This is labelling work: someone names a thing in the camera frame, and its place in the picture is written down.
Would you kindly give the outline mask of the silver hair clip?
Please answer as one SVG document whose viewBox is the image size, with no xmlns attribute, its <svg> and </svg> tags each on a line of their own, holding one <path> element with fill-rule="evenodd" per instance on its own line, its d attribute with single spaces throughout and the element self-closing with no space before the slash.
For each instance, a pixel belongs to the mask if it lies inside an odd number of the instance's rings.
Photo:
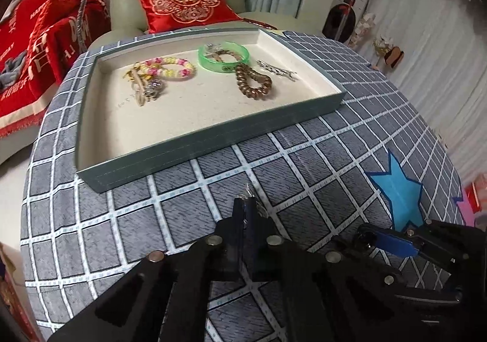
<svg viewBox="0 0 487 342">
<path fill-rule="evenodd" d="M 292 82 L 295 82 L 297 80 L 297 78 L 294 77 L 294 75 L 296 74 L 295 72 L 292 72 L 290 70 L 286 70 L 284 68 L 278 68 L 278 67 L 273 66 L 271 64 L 268 64 L 268 63 L 266 63 L 260 59 L 257 59 L 256 63 L 258 66 L 260 66 L 261 68 L 263 68 L 264 70 L 266 70 L 268 72 L 271 72 L 272 74 L 275 74 L 275 75 L 280 76 L 280 77 L 288 78 Z"/>
</svg>

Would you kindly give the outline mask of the gold tassel keychain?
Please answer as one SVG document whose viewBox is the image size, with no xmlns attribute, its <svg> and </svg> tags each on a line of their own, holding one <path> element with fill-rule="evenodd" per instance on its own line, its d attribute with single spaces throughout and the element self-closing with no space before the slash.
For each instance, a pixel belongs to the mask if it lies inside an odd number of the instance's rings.
<svg viewBox="0 0 487 342">
<path fill-rule="evenodd" d="M 133 78 L 131 86 L 135 92 L 135 100 L 138 106 L 144 106 L 147 101 L 147 96 L 145 95 L 145 82 L 139 76 L 136 76 Z"/>
</svg>

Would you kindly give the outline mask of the green bangle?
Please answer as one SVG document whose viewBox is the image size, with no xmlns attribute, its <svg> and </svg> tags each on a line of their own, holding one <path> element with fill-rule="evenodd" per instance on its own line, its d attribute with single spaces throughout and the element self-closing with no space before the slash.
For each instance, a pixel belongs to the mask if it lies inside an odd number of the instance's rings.
<svg viewBox="0 0 487 342">
<path fill-rule="evenodd" d="M 238 64 L 248 64 L 250 53 L 237 43 L 222 41 L 203 44 L 197 52 L 198 63 L 211 72 L 231 73 Z"/>
</svg>

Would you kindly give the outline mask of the silver heart pendant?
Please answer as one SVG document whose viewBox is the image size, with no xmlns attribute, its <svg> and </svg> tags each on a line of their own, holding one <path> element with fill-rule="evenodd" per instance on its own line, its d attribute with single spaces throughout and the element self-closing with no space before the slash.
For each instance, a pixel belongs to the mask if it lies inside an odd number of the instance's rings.
<svg viewBox="0 0 487 342">
<path fill-rule="evenodd" d="M 258 197 L 258 194 L 255 192 L 254 187 L 250 183 L 246 183 L 242 190 L 237 194 L 239 199 L 247 200 L 247 199 L 255 199 L 256 202 L 256 209 L 258 214 L 263 217 L 268 217 L 268 211 L 264 206 L 262 200 Z"/>
</svg>

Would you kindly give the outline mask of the teal jewelry tray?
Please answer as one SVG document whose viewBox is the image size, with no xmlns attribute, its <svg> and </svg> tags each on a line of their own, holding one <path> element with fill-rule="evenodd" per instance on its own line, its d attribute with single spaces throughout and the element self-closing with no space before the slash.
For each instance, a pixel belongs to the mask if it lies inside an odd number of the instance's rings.
<svg viewBox="0 0 487 342">
<path fill-rule="evenodd" d="M 293 72 L 272 78 L 263 100 L 239 91 L 235 75 L 198 67 L 194 77 L 166 84 L 144 106 L 127 78 L 139 61 L 172 56 L 197 60 L 205 44 L 232 41 L 250 53 L 250 65 L 266 62 Z M 257 28 L 188 30 L 155 35 L 99 50 L 89 66 L 79 114 L 75 166 L 96 192 L 335 111 L 344 87 L 283 36 Z"/>
</svg>

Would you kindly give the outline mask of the blue star sticker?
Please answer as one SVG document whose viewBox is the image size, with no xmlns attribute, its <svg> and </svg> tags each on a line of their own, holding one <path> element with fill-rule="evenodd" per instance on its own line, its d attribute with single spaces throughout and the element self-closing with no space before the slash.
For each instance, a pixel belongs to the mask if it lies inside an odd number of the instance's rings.
<svg viewBox="0 0 487 342">
<path fill-rule="evenodd" d="M 422 184 L 409 179 L 398 159 L 388 151 L 388 168 L 384 172 L 367 172 L 372 184 L 385 196 L 390 210 L 393 229 L 404 232 L 408 226 L 420 227 L 424 218 L 420 209 Z"/>
</svg>

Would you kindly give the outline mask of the grey checked tablecloth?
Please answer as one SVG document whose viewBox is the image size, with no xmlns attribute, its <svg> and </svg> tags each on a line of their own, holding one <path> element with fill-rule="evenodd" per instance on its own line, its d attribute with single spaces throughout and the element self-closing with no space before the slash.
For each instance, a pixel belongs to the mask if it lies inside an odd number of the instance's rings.
<svg viewBox="0 0 487 342">
<path fill-rule="evenodd" d="M 421 188 L 422 216 L 462 223 L 461 181 L 442 143 L 406 97 L 356 52 L 318 36 L 286 42 L 346 88 L 331 114 L 294 124 L 104 194 L 76 174 L 74 147 L 94 52 L 54 96 L 26 174 L 21 252 L 36 324 L 49 338 L 152 250 L 177 253 L 231 214 L 252 189 L 284 236 L 318 253 L 364 222 L 387 228 L 395 204 L 370 180 Z"/>
</svg>

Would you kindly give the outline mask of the yellow star sticker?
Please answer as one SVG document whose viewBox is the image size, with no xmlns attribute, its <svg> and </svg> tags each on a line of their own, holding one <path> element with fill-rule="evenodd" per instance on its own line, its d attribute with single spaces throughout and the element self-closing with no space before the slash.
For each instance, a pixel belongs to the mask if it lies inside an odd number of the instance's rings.
<svg viewBox="0 0 487 342">
<path fill-rule="evenodd" d="M 285 30 L 269 30 L 269 31 L 275 35 L 280 35 L 280 36 L 286 37 L 286 31 Z"/>
</svg>

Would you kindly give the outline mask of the flexible gooseneck stand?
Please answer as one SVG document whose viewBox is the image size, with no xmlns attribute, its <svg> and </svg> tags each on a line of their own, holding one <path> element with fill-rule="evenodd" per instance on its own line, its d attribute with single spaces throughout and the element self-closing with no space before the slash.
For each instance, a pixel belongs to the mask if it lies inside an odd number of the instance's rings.
<svg viewBox="0 0 487 342">
<path fill-rule="evenodd" d="M 87 51 L 87 46 L 85 44 L 85 40 L 82 37 L 83 33 L 83 20 L 84 20 L 84 13 L 87 5 L 87 0 L 81 0 L 78 15 L 76 18 L 76 38 L 79 45 L 79 52 L 81 54 Z"/>
</svg>

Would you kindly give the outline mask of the grey cloth on sofa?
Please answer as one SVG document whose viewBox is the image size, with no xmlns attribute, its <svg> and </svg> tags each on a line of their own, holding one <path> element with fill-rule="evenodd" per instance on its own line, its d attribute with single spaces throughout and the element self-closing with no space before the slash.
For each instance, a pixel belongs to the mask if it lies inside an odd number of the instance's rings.
<svg viewBox="0 0 487 342">
<path fill-rule="evenodd" d="M 16 80 L 20 77 L 25 65 L 27 51 L 21 52 L 16 58 L 9 58 L 5 64 L 4 69 L 0 74 L 0 90 L 4 91 L 13 86 Z"/>
</svg>

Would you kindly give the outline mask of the red embroidered cushion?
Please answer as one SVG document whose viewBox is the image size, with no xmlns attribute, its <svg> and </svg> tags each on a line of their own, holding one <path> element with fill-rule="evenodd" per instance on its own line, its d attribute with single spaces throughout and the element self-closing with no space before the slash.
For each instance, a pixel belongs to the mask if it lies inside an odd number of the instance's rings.
<svg viewBox="0 0 487 342">
<path fill-rule="evenodd" d="M 139 0 L 151 34 L 240 21 L 225 0 Z"/>
</svg>

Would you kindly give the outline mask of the red sofa blanket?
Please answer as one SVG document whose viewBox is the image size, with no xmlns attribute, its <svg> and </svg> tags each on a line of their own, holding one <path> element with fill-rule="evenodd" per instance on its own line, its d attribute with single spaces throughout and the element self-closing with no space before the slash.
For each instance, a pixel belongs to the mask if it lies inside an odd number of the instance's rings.
<svg viewBox="0 0 487 342">
<path fill-rule="evenodd" d="M 80 55 L 76 19 L 81 0 L 22 0 L 1 23 L 1 70 L 24 56 L 20 75 L 1 90 L 1 136 L 40 124 Z"/>
</svg>

